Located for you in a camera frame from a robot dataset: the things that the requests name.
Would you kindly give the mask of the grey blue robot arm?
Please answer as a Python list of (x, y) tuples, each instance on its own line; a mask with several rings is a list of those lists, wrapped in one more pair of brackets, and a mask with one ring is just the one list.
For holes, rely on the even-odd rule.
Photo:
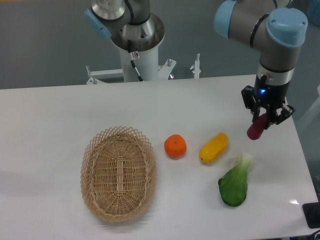
[[(158, 67), (165, 28), (148, 0), (93, 0), (84, 17), (97, 36), (119, 49), (126, 82), (168, 78)], [(253, 128), (268, 129), (294, 113), (286, 93), (307, 26), (305, 14), (288, 0), (226, 0), (217, 9), (215, 31), (260, 52), (254, 86), (241, 92)]]

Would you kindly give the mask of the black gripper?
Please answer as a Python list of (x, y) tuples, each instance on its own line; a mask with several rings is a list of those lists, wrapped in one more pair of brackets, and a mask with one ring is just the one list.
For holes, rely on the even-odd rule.
[(266, 109), (265, 130), (291, 117), (295, 108), (285, 99), (289, 85), (289, 82), (283, 85), (261, 84), (261, 79), (256, 76), (254, 87), (247, 85), (241, 91), (245, 108), (252, 114), (252, 122), (260, 117), (261, 107)]

